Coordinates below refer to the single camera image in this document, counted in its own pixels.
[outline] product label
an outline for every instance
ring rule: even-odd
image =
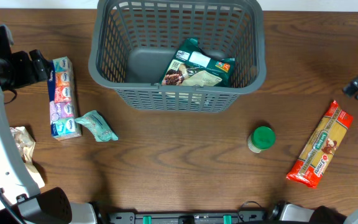
[[[178,50],[176,58],[187,60],[189,59],[190,54],[181,50]]]
[[[185,79],[181,85],[184,86],[193,86],[193,85],[199,85],[199,86],[215,86],[219,82],[221,82],[222,79],[208,73],[207,71],[201,71],[195,75],[193,75],[190,78]]]
[[[70,76],[67,74],[67,72],[64,72],[61,76],[60,79],[62,80],[62,82],[69,82],[70,81]]]
[[[326,131],[322,131],[320,134],[320,138],[316,141],[316,143],[313,146],[313,149],[320,150],[322,146],[324,145],[324,142],[328,136],[328,133]]]
[[[230,65],[228,63],[216,62],[215,66],[220,68],[221,70],[224,70],[225,72],[228,72],[230,69]]]
[[[62,134],[63,134],[63,130],[64,130],[64,128],[65,128],[65,125],[64,125],[64,123],[62,123],[62,122],[58,122],[57,125],[56,125],[56,128],[57,128],[58,133],[62,133]]]
[[[57,111],[58,114],[61,114],[61,113],[62,113],[62,108],[60,107],[61,104],[62,104],[62,103],[57,103],[57,104],[56,104],[56,111]]]
[[[349,129],[351,127],[352,121],[353,117],[348,115],[345,111],[341,111],[337,119],[337,122],[346,129]]]
[[[69,103],[64,106],[64,110],[67,115],[71,115],[73,113],[73,109]]]
[[[181,65],[182,63],[178,60],[172,60],[171,64],[169,65],[168,69],[172,69],[177,71],[179,69],[179,65]]]
[[[313,145],[313,144],[316,142],[316,140],[317,140],[319,134],[320,134],[320,131],[316,130],[316,131],[314,132],[314,134],[312,135],[312,137],[310,138],[310,141],[309,141],[308,144]]]
[[[337,120],[338,116],[341,114],[341,110],[336,109],[333,117],[328,121],[328,124],[324,128],[324,131],[329,132],[334,124],[334,122]]]
[[[327,161],[328,161],[328,156],[323,155],[323,157],[318,162],[316,168],[314,169],[314,174],[316,174],[318,177],[321,177],[321,175],[323,174],[323,170],[327,165]]]
[[[64,97],[70,97],[70,87],[65,87],[62,91]]]
[[[51,67],[54,67],[53,62],[50,62],[49,65]],[[56,75],[55,75],[55,69],[52,69],[49,74],[49,79],[47,81],[48,84],[48,95],[49,95],[49,101],[55,100],[55,88],[56,88]]]
[[[74,119],[69,119],[69,120],[66,122],[66,129],[67,129],[69,132],[74,132],[74,131],[75,131],[75,122],[74,122]]]
[[[68,69],[67,59],[65,59],[65,58],[61,59],[61,61],[59,62],[59,65],[62,69]]]
[[[210,60],[211,60],[210,57],[207,57],[199,52],[193,52],[191,54],[189,62],[193,62],[197,65],[201,65],[202,67],[207,67]]]

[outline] gray plastic basket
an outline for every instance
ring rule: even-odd
[[[158,84],[189,37],[212,58],[236,58],[230,88]],[[262,9],[256,0],[100,0],[89,72],[137,109],[224,111],[265,80]]]

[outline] tissue pack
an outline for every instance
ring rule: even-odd
[[[73,66],[68,57],[54,59],[48,79],[50,131],[57,140],[81,136],[77,118]]]

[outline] food package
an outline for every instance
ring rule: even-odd
[[[287,179],[316,188],[352,122],[353,116],[333,101],[287,174]]]
[[[35,141],[27,132],[25,127],[11,128],[11,133],[15,140],[17,149],[19,150],[20,156],[23,159],[25,168],[29,171],[30,176],[33,178],[38,187],[44,187],[45,182],[42,180],[40,173],[37,168],[32,164],[32,154],[35,147]]]
[[[81,129],[74,122],[77,117],[74,73],[67,57],[51,62],[53,71],[48,79],[50,130],[57,140],[81,136]]]
[[[107,122],[97,111],[90,111],[84,116],[75,119],[75,122],[88,128],[97,142],[106,142],[110,140],[117,141],[118,137],[111,130]]]
[[[198,47],[198,39],[189,38],[176,51],[161,78],[162,85],[230,87],[234,58],[221,61],[206,56]]]

